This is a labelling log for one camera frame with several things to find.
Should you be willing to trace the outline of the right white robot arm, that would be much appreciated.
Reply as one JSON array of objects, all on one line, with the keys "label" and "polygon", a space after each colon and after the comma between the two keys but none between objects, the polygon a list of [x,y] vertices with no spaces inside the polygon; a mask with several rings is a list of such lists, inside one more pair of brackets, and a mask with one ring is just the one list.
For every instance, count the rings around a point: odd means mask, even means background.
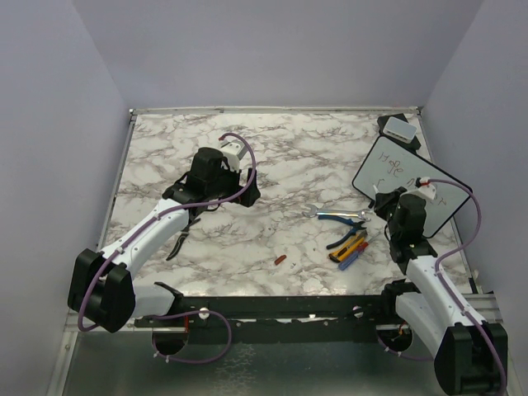
[{"label": "right white robot arm", "polygon": [[456,289],[424,236],[426,203],[436,195],[433,180],[418,180],[409,191],[376,192],[373,210],[385,220],[389,251],[407,283],[379,302],[387,322],[403,319],[427,347],[438,384],[448,395],[504,395],[507,391],[508,335],[489,322]]}]

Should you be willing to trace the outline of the red marker cap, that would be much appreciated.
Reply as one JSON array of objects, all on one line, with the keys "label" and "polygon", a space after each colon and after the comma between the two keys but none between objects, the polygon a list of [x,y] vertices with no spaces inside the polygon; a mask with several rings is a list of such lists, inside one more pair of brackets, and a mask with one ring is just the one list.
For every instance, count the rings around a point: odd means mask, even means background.
[{"label": "red marker cap", "polygon": [[275,266],[279,265],[279,264],[282,263],[285,259],[286,259],[286,255],[279,256],[279,257],[274,261],[274,265],[275,265]]}]

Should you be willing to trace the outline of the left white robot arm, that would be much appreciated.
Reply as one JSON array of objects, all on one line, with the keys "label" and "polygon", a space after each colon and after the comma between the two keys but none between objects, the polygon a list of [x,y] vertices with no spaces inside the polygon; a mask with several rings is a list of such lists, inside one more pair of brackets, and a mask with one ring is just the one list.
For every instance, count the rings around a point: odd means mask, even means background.
[{"label": "left white robot arm", "polygon": [[254,166],[247,171],[246,183],[240,183],[240,162],[251,154],[238,142],[200,148],[190,170],[129,232],[100,252],[83,250],[74,263],[67,300],[78,319],[108,332],[120,330],[132,318],[156,317],[167,326],[177,323],[182,315],[177,291],[162,282],[135,285],[134,278],[166,241],[188,229],[211,206],[255,203],[260,192]]}]

